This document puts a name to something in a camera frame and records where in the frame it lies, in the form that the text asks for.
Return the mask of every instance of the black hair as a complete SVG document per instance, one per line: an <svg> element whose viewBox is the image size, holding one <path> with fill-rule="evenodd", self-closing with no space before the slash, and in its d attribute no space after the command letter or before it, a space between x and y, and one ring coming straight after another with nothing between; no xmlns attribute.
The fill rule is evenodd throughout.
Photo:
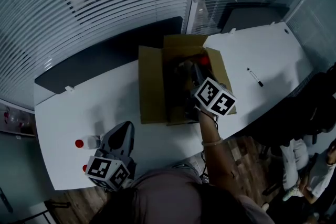
<svg viewBox="0 0 336 224"><path fill-rule="evenodd" d="M202 200L201 223L254 224L245 208L228 191L209 184L192 184ZM139 212L136 188L121 189L93 217L90 224L123 223L143 224L146 212Z"/></svg>

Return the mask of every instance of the person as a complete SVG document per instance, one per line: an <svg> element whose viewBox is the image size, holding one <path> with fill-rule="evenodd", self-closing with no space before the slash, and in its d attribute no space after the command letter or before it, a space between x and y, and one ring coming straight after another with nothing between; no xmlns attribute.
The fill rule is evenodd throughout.
<svg viewBox="0 0 336 224"><path fill-rule="evenodd" d="M213 115L204 109L198 113L210 184L202 183L188 165L152 170L130 187L112 193L91 224L274 224L254 201L240 193Z"/></svg>
<svg viewBox="0 0 336 224"><path fill-rule="evenodd" d="M305 168L309 162L306 144L302 139L291 140L289 146L281 146L284 177L283 188L287 192L283 201L292 196L305 197L313 204L329 185L336 167L336 139L331 142L328 149L321 153L314 165L306 169L299 177L298 171Z"/></svg>

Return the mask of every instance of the red object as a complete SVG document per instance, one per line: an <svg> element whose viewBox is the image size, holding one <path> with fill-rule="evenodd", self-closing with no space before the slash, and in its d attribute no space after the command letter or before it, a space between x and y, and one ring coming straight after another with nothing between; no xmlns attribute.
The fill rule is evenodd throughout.
<svg viewBox="0 0 336 224"><path fill-rule="evenodd" d="M209 58L207 56L203 56L200 60L202 66L206 66L210 63Z"/></svg>
<svg viewBox="0 0 336 224"><path fill-rule="evenodd" d="M75 141L75 145L76 145L76 147L81 148L81 147L84 146L84 142L83 142L83 140L79 139L79 140Z"/></svg>

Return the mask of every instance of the marker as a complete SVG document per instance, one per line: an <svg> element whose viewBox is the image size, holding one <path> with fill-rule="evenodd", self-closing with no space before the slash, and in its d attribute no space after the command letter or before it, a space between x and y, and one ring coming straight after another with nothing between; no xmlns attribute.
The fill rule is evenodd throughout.
<svg viewBox="0 0 336 224"><path fill-rule="evenodd" d="M247 68L247 71L251 74L252 77L254 77L254 79L258 82L258 84L261 87L264 86L263 83L258 79L258 77L256 76L256 74L254 74L251 69Z"/></svg>

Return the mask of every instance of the box flap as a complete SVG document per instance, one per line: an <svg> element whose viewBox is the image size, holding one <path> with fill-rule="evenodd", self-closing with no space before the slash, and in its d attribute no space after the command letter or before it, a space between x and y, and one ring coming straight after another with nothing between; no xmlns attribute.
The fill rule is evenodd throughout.
<svg viewBox="0 0 336 224"><path fill-rule="evenodd" d="M203 46L208 36L202 35L170 35L164 36L163 47Z"/></svg>
<svg viewBox="0 0 336 224"><path fill-rule="evenodd" d="M208 53L209 56L209 60L210 60L210 64L211 64L211 68L212 68L212 72L215 76L215 78L217 79L217 81L219 82L219 84L224 84L226 86L226 88L234 94L234 92L232 91L232 87L229 81L229 77L227 76L226 73L226 69L224 66L224 62L222 59L222 55L220 53L219 50L214 50L211 48L205 48L206 52ZM231 111L228 113L228 115L230 114L236 114L236 107L233 107L231 109Z"/></svg>
<svg viewBox="0 0 336 224"><path fill-rule="evenodd" d="M141 123L166 122L161 49L139 46Z"/></svg>

